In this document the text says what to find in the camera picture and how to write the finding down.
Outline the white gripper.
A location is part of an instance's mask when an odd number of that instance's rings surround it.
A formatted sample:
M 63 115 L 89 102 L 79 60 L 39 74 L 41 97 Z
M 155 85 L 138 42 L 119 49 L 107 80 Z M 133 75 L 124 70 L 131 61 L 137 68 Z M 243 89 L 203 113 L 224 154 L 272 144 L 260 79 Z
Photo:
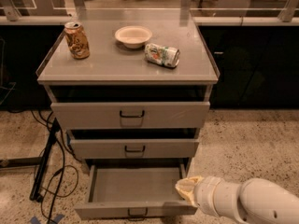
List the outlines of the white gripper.
M 192 176 L 180 179 L 175 189 L 178 194 L 191 206 L 198 208 L 205 214 L 219 217 L 218 208 L 223 202 L 221 194 L 222 178 L 216 176 Z

